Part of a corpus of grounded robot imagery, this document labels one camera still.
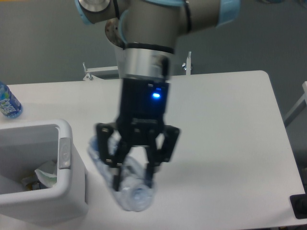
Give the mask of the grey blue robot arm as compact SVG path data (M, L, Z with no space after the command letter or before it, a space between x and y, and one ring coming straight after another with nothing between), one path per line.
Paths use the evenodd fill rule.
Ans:
M144 147L144 182L151 187L156 168L170 160L180 133L164 123L177 38L234 20L240 1L77 0L75 5L85 23L116 19L125 53L118 118L96 126L100 159L111 170L118 191L130 149Z

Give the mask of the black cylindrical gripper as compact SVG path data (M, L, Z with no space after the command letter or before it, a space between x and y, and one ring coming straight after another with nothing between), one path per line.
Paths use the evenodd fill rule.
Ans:
M132 146L146 146L144 182L152 188L154 174L161 163L171 160L180 134L179 128L164 126L163 121L173 55L136 47L127 48L125 54L119 116L114 123L95 125L99 157L113 175L115 191ZM164 140L159 149L156 138L160 133Z

